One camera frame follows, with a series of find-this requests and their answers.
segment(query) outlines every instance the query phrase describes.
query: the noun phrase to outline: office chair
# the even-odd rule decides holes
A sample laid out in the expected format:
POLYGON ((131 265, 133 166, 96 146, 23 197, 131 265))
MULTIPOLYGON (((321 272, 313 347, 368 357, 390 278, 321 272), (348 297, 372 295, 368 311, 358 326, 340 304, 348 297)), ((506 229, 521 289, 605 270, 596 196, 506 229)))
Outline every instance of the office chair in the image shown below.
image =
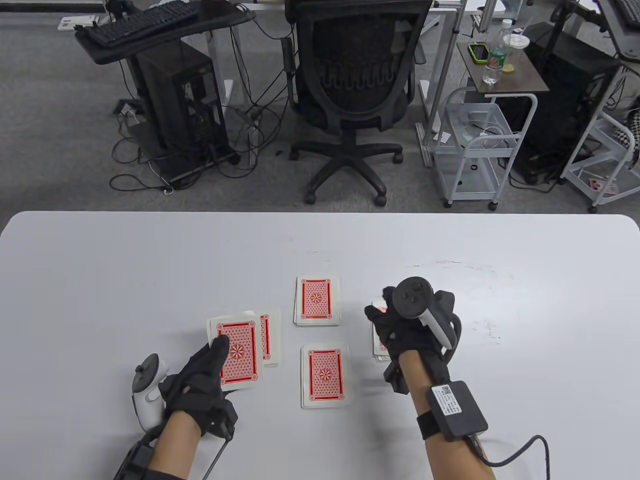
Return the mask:
POLYGON ((341 135, 337 145, 318 141, 291 145, 292 161, 298 160, 300 151, 331 157, 308 184, 307 204, 316 202, 316 190, 344 166, 352 167, 376 190, 377 206, 387 204, 386 185, 364 159, 393 154, 393 163, 402 163, 402 145, 357 145, 356 131, 374 127, 384 131, 404 117, 415 94, 415 64, 426 62, 418 42, 430 6, 431 0, 285 2, 285 16, 296 25, 300 63, 296 68, 291 38, 283 38, 289 104, 314 127, 341 135))

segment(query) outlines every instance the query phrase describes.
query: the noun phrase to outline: forearm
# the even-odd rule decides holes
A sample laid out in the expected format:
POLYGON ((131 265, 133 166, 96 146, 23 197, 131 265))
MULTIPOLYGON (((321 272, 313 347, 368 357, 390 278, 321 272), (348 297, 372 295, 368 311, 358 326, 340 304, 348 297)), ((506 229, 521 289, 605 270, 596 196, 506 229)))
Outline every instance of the forearm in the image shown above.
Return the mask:
MULTIPOLYGON (((416 350, 406 351, 399 357, 400 368, 409 387, 415 411, 428 412, 427 392, 433 382, 429 378, 416 350)), ((462 440, 448 442, 441 433, 428 438, 424 445, 434 480, 495 480, 493 471, 475 456, 462 440)))
POLYGON ((156 442, 149 470, 188 478, 201 434, 200 427, 190 415, 173 412, 156 442))

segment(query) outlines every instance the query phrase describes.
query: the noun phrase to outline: gray carpet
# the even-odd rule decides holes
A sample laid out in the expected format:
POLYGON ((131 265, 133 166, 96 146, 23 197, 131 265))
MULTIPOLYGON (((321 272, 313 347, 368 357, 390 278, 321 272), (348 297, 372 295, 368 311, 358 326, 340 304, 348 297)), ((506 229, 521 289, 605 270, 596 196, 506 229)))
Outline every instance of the gray carpet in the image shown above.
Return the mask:
MULTIPOLYGON (((535 21, 548 20, 552 5, 538 2, 524 8, 521 24, 529 16, 535 21)), ((108 180, 118 173, 133 173, 154 184, 157 178, 146 166, 120 165, 111 160, 111 147, 119 137, 110 112, 117 99, 127 96, 120 67, 117 63, 93 64, 72 33, 56 31, 62 16, 0 14, 0 230, 12 215, 25 210, 487 212, 485 201, 455 202, 451 210, 442 207, 435 173, 423 167, 417 147, 413 124, 422 119, 419 100, 392 130, 365 132, 360 137, 361 141, 370 138, 404 145, 402 165, 393 165, 383 157, 371 160, 388 187, 384 210, 373 205, 369 185, 349 170, 319 189, 314 206, 302 202, 304 185, 324 159, 303 154, 299 162, 292 163, 287 160, 287 147, 292 140, 322 138, 323 134, 290 111, 278 139, 263 152, 259 167, 248 178, 226 179, 211 170, 191 189, 173 195, 113 191, 108 180)), ((272 35, 288 30, 282 13, 260 13, 259 22, 272 35)), ((254 24, 240 29, 256 98, 282 68, 280 42, 266 38, 254 24)), ((463 30, 469 29, 466 20, 463 30)), ((423 38, 429 61, 420 68, 419 77, 428 78, 439 34, 436 28, 423 38)), ((613 52, 611 41, 592 25, 584 25, 580 37, 613 52)), ((220 61, 225 75, 238 80, 228 34, 224 33, 220 35, 220 61)), ((448 90, 458 85, 463 73, 456 52, 448 90)), ((266 98, 272 98, 283 85, 281 78, 266 98)), ((634 89, 637 94, 637 85, 631 85, 625 96, 634 89)), ((232 103, 239 102, 236 88, 232 103)), ((275 109, 281 111, 283 106, 281 100, 275 109)), ((235 138, 240 122, 233 114, 229 118, 230 136, 235 138)), ((273 121, 265 116, 264 128, 270 125, 273 121)), ((131 154, 133 147, 125 145, 121 156, 131 154)), ((568 184, 548 195, 508 186, 498 212, 584 213, 587 206, 586 198, 568 184)), ((602 206, 600 212, 625 214, 640 221, 640 196, 602 206)))

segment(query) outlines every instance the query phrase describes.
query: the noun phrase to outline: hand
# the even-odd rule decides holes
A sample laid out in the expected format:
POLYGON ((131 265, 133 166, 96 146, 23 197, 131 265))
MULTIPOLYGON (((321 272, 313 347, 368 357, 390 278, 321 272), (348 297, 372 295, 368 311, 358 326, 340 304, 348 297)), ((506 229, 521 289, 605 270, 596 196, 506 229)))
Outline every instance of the hand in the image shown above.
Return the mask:
POLYGON ((173 412, 189 414, 204 435, 223 408, 225 397, 220 388, 220 371, 229 354, 229 338, 216 337, 197 351, 182 371, 169 375, 160 384, 160 392, 166 401, 165 417, 173 412))
MULTIPOLYGON (((423 326, 419 319, 406 319, 400 316, 393 304, 394 287, 382 290, 387 302, 387 312, 383 313, 372 305, 364 309, 367 318, 373 323, 380 341, 387 347, 392 360, 397 362, 401 353, 416 350, 432 381, 447 383, 451 380, 448 359, 442 354, 442 345, 431 330, 423 326)), ((447 320, 456 317, 453 313, 454 297, 450 292, 438 291, 433 298, 429 311, 435 317, 444 316, 447 320)))

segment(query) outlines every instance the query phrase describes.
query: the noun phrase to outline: stack of playing cards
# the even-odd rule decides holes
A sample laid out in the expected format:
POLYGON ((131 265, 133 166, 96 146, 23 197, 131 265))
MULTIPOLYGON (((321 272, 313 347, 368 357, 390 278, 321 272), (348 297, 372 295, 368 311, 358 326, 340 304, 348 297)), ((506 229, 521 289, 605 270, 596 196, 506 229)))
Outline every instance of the stack of playing cards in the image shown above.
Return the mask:
POLYGON ((293 323, 298 326, 340 325, 340 282, 336 277, 301 275, 296 282, 293 323))
MULTIPOLYGON (((371 302, 371 305, 376 307, 381 312, 387 311, 387 302, 380 298, 378 300, 374 300, 371 302)), ((380 337, 376 333, 376 329, 373 324, 371 324, 371 334, 373 339, 373 356, 377 362, 389 362, 391 361, 391 357, 389 356, 389 350, 385 347, 380 341, 380 337)))
POLYGON ((305 345, 300 360, 302 408, 332 408, 351 402, 351 368, 345 343, 305 345))
POLYGON ((229 337, 229 354, 220 373, 223 391, 248 388, 262 379, 264 366, 280 361, 280 313, 249 310, 207 320, 209 345, 220 335, 229 337))

